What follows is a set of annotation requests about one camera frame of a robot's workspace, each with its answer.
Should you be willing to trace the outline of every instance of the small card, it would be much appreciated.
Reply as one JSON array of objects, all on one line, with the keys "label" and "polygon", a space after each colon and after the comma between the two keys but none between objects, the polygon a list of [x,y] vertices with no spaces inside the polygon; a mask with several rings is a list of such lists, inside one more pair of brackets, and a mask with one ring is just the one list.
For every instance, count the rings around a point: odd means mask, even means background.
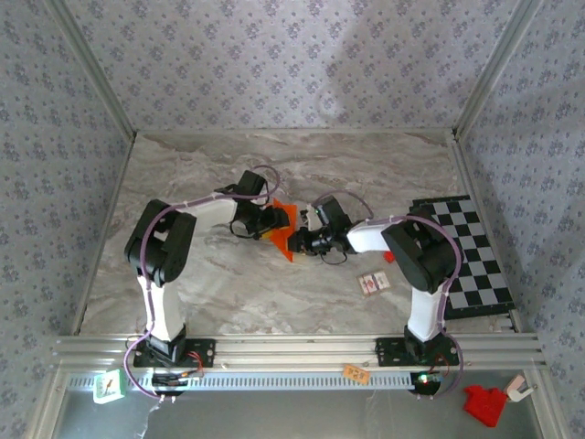
[{"label": "small card", "polygon": [[367,370],[360,369],[357,366],[346,364],[344,366],[344,377],[349,380],[359,382],[360,384],[366,385],[369,381],[369,372]]},{"label": "small card", "polygon": [[388,277],[384,272],[363,274],[357,278],[365,297],[386,290],[390,287]]}]

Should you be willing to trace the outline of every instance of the patterned wallpaper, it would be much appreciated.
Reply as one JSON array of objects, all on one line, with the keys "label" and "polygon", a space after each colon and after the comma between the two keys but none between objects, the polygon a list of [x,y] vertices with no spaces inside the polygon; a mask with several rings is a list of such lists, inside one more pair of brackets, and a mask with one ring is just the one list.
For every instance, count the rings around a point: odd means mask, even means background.
[{"label": "patterned wallpaper", "polygon": [[517,0],[68,0],[138,130],[453,126]]},{"label": "patterned wallpaper", "polygon": [[69,333],[126,148],[42,2],[0,4],[0,437]]},{"label": "patterned wallpaper", "polygon": [[547,1],[466,144],[516,304],[585,437],[585,5]]}]

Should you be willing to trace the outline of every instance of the red object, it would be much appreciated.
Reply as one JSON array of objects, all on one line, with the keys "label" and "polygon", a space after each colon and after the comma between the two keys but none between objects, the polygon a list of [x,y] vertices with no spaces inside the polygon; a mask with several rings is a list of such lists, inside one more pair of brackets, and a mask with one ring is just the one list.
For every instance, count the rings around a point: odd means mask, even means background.
[{"label": "red object", "polygon": [[463,409],[488,427],[496,427],[507,401],[505,393],[482,386],[469,386],[465,391],[468,396]]},{"label": "red object", "polygon": [[394,254],[392,252],[384,252],[384,259],[388,263],[393,263],[396,261],[396,258],[394,258]]}]

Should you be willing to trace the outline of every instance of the black and white checkerboard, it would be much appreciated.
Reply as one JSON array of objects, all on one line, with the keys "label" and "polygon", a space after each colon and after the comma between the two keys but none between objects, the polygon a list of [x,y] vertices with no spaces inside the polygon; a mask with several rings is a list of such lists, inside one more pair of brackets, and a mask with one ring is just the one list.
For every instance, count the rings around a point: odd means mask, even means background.
[{"label": "black and white checkerboard", "polygon": [[515,305],[469,196],[415,199],[459,243],[465,253],[449,294],[445,319],[502,314]]}]

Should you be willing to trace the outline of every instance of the marble surface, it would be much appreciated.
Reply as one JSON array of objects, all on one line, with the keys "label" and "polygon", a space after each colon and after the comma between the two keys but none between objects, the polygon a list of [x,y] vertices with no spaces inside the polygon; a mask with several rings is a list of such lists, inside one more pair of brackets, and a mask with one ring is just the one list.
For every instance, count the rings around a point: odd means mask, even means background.
[{"label": "marble surface", "polygon": [[[144,328],[142,293],[122,252],[150,199],[199,198],[262,163],[282,175],[277,198],[300,207],[347,188],[383,217],[406,212],[414,198],[462,193],[447,147],[419,135],[139,135],[81,332]],[[366,215],[352,198],[338,199],[352,220]],[[379,269],[391,289],[364,298],[356,277]],[[168,287],[180,294],[191,334],[401,332],[410,314],[410,287],[379,252],[350,256],[340,266],[308,256],[290,263],[268,241],[242,240],[222,226],[193,239],[187,267]],[[486,331],[489,325],[490,319],[476,318],[450,327]]]}]

